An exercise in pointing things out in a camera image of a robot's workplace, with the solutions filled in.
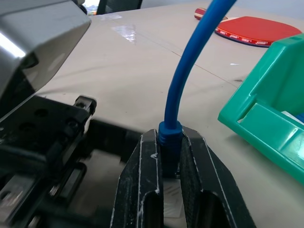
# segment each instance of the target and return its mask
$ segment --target screw hole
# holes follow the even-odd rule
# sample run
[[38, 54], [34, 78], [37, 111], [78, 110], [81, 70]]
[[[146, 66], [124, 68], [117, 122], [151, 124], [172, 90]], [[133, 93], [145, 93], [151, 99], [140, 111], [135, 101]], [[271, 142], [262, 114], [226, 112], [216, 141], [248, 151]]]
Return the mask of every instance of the screw hole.
[[78, 123], [75, 120], [69, 119], [66, 121], [67, 125], [71, 128], [78, 127]]
[[82, 102], [80, 102], [80, 103], [76, 104], [76, 107], [78, 107], [78, 108], [85, 108], [85, 104], [82, 103]]
[[19, 129], [24, 132], [30, 132], [35, 128], [36, 126], [33, 123], [23, 123], [19, 126]]
[[59, 134], [58, 140], [62, 145], [65, 145], [68, 142], [68, 138], [63, 133]]
[[48, 111], [46, 109], [38, 109], [35, 112], [35, 115], [38, 117], [46, 117], [48, 115]]

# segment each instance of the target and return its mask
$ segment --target blue ethernet cable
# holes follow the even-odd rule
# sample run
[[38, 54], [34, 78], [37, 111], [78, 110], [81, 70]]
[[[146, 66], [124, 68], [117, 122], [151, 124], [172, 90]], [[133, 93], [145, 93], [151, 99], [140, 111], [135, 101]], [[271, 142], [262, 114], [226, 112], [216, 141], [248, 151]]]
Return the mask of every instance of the blue ethernet cable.
[[159, 125], [159, 143], [162, 161], [166, 163], [164, 175], [173, 175], [181, 153], [182, 126], [177, 121], [181, 95], [189, 73], [216, 26], [236, 0], [213, 0], [195, 28], [175, 70], [167, 97], [165, 119]]

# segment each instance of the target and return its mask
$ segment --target metal plate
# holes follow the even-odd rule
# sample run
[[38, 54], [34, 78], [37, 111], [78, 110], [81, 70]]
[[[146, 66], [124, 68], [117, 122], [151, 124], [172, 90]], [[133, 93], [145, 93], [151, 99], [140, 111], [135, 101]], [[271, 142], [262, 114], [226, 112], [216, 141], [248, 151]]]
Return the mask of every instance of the metal plate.
[[89, 25], [69, 0], [1, 3], [0, 118], [55, 75]]
[[13, 176], [0, 191], [0, 224], [6, 223], [17, 206], [24, 200], [34, 184], [34, 180]]

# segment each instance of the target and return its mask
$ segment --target cable connector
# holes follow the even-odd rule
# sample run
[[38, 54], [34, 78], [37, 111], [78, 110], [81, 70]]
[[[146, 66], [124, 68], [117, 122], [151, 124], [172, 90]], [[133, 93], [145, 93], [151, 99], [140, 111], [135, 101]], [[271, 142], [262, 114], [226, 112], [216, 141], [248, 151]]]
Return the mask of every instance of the cable connector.
[[175, 177], [181, 155], [182, 125], [177, 121], [176, 129], [168, 129], [161, 122], [158, 129], [161, 145], [161, 162], [164, 177]]

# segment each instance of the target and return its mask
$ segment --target paddle rubber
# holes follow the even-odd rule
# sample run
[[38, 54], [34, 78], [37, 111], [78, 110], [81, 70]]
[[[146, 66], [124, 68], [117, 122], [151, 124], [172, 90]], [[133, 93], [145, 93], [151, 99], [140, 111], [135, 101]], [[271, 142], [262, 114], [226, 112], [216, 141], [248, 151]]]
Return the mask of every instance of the paddle rubber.
[[[196, 19], [201, 19], [206, 9], [197, 8]], [[255, 17], [227, 18], [215, 29], [215, 33], [247, 45], [268, 48], [273, 42], [302, 33], [297, 28], [267, 19]]]

